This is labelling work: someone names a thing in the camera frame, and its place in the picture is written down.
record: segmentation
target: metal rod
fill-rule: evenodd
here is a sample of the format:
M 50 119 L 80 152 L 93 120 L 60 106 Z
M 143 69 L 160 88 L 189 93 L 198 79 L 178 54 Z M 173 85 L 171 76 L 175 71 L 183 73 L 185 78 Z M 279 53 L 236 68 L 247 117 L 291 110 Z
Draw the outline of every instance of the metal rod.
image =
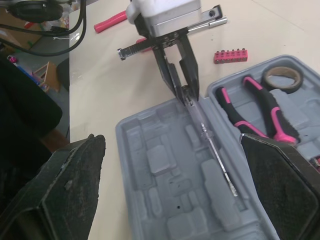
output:
M 213 20 L 213 21 L 209 21 L 207 23 L 204 24 L 197 24 L 196 26 L 190 26 L 189 29 L 189 34 L 195 34 L 198 32 L 201 32 L 203 30 L 207 30 L 207 29 L 212 29 L 215 28 L 217 26 L 226 24 L 228 22 L 228 19 L 226 17 L 220 18 L 218 20 Z

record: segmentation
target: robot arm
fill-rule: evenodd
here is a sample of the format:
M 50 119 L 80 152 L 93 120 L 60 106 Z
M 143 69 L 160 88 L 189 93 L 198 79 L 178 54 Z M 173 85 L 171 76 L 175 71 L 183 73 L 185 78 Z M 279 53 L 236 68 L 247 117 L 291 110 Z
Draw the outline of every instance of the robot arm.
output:
M 188 39 L 190 26 L 202 27 L 209 21 L 222 18 L 220 6 L 201 13 L 200 0 L 132 0 L 126 9 L 129 22 L 147 39 L 124 49 L 118 49 L 125 60 L 147 48 L 152 48 L 162 79 L 176 98 L 185 105 L 184 91 L 173 63 L 168 62 L 164 48 L 176 44 L 180 66 L 190 95 L 199 99 L 198 64 Z
M 138 15 L 152 37 L 160 37 L 200 22 L 200 0 L 132 0 L 126 9 L 131 24 Z

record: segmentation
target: tape roll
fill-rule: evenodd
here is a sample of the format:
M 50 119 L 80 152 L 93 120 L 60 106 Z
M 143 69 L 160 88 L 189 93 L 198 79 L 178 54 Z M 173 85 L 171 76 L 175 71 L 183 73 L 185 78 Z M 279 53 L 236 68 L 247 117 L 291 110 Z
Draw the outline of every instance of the tape roll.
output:
M 274 82 L 271 81 L 270 77 L 271 76 L 281 76 L 281 77 L 287 77 L 290 79 L 293 79 L 293 83 L 290 85 L 278 85 Z M 262 85 L 268 89 L 269 91 L 273 89 L 280 89 L 287 94 L 292 94 L 296 92 L 299 88 L 301 88 L 302 83 L 304 81 L 304 77 L 302 73 L 299 71 L 286 67 L 286 66 L 277 66 L 269 69 L 263 74 L 262 77 Z

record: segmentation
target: table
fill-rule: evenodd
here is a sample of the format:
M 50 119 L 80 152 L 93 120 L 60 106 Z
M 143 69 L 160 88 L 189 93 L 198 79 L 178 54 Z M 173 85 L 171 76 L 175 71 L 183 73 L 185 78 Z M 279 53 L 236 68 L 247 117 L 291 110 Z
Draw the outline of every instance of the table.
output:
M 126 9 L 129 0 L 99 0 L 87 6 L 87 31 L 70 53 L 70 137 L 104 135 L 99 200 L 90 240 L 130 240 L 127 205 L 116 142 L 117 123 L 135 113 L 173 98 L 163 82 L 153 53 L 140 53 L 121 61 L 117 49 L 141 38 L 134 25 L 122 22 L 100 34 L 94 24 Z M 202 0 L 202 11 L 221 4 L 228 23 L 189 37 L 199 67 L 200 94 L 209 84 L 232 73 L 279 56 L 298 57 L 320 72 L 320 15 L 318 0 Z M 79 11 L 70 14 L 74 26 Z M 70 36 L 74 44 L 81 30 Z M 248 50 L 248 62 L 213 64 L 216 51 Z M 166 49 L 179 66 L 176 47 Z M 180 67 L 178 73 L 182 83 Z

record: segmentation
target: gray plastic tool case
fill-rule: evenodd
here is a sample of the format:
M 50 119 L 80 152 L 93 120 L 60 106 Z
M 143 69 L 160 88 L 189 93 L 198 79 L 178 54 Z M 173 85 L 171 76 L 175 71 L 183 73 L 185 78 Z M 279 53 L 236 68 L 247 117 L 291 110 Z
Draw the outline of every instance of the gray plastic tool case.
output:
M 220 165 L 176 99 L 130 116 L 119 122 L 116 136 L 134 240 L 279 239 L 258 199 L 239 142 L 240 131 L 215 99 L 216 89 L 226 87 L 236 110 L 266 132 L 262 114 L 242 79 L 252 75 L 261 81 L 263 72 L 276 66 L 303 73 L 297 92 L 276 89 L 271 93 L 299 131 L 301 154 L 306 159 L 320 154 L 320 76 L 288 55 L 211 84 L 208 97 L 199 100 L 238 197 L 233 197 Z

